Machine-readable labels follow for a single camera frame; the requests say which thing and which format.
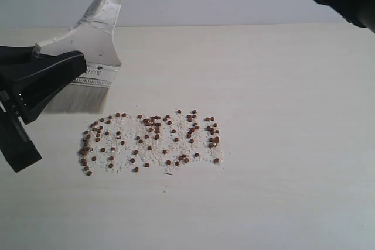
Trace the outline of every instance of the paintbrush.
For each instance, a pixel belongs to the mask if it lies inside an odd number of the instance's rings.
[[[35,44],[37,59],[81,51],[87,71],[64,88],[45,112],[103,111],[105,99],[121,61],[114,46],[114,29],[122,0],[94,0],[83,17],[64,34]]]

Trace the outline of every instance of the table surface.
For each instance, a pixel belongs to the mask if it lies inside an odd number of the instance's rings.
[[[31,46],[60,29],[0,30]],[[26,127],[42,161],[0,157],[1,249],[374,249],[375,35],[347,24],[118,28],[104,115],[214,115],[223,163],[172,176],[77,164],[101,115]]]

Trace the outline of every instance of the paintbrush handle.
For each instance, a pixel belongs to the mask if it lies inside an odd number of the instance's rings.
[[[79,24],[101,28],[113,33],[118,14],[120,13],[122,0],[94,0]]]

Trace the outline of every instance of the paintbrush bristles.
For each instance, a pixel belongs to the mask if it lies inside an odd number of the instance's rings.
[[[90,113],[103,112],[109,88],[68,85],[46,106],[45,113]]]

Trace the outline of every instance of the white table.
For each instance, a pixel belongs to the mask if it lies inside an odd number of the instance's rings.
[[[58,29],[0,31],[33,45]],[[375,35],[350,25],[118,28],[124,65],[104,114],[197,109],[224,162],[173,176],[77,164],[99,115],[42,115],[43,156],[0,157],[0,248],[374,249]]]

